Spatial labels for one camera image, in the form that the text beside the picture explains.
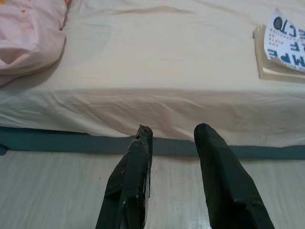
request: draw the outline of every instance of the blue bed frame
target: blue bed frame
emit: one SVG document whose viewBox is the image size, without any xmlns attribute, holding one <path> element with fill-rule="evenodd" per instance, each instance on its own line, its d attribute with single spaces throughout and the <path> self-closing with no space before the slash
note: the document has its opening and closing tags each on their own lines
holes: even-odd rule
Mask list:
<svg viewBox="0 0 305 229">
<path fill-rule="evenodd" d="M 83 133 L 0 127 L 0 155 L 8 150 L 122 154 L 132 137 L 115 138 Z M 284 148 L 230 146 L 243 158 L 305 159 L 305 146 Z M 154 138 L 153 154 L 159 156 L 197 156 L 194 142 Z"/>
</svg>

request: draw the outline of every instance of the white bed sheet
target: white bed sheet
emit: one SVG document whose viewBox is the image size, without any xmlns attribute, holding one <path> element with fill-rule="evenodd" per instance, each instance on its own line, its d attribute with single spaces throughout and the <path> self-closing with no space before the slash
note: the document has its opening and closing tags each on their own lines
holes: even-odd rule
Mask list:
<svg viewBox="0 0 305 229">
<path fill-rule="evenodd" d="M 205 122 L 230 145 L 305 145 L 305 85 L 258 77 L 275 8 L 305 27 L 297 0 L 72 0 L 61 60 L 0 89 L 0 126 L 192 140 Z"/>
</svg>

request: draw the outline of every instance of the gray floor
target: gray floor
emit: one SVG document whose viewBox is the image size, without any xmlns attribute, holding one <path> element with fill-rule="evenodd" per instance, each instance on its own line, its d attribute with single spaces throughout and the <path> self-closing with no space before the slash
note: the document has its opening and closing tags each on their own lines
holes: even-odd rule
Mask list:
<svg viewBox="0 0 305 229">
<path fill-rule="evenodd" d="M 9 151 L 0 157 L 0 227 L 94 229 L 118 155 Z M 305 161 L 242 160 L 276 229 L 304 229 Z M 199 160 L 154 157 L 146 229 L 210 229 Z"/>
</svg>

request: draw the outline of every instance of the bed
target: bed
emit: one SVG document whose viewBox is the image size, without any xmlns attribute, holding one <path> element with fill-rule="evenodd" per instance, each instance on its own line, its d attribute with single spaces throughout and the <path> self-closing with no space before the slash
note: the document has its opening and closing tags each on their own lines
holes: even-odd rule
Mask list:
<svg viewBox="0 0 305 229">
<path fill-rule="evenodd" d="M 72 0 L 60 60 L 0 89 L 1 147 L 28 131 L 107 142 L 139 124 L 188 142 L 202 122 L 231 146 L 305 145 L 304 85 L 258 77 L 253 30 L 275 8 L 303 26 L 297 0 Z"/>
</svg>

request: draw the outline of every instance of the paper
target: paper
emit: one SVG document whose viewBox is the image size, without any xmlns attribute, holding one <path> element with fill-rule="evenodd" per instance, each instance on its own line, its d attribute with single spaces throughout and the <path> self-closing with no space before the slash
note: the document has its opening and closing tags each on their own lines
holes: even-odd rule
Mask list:
<svg viewBox="0 0 305 229">
<path fill-rule="evenodd" d="M 305 72 L 305 30 L 294 26 L 278 9 L 269 20 L 264 50 L 269 60 Z"/>
</svg>

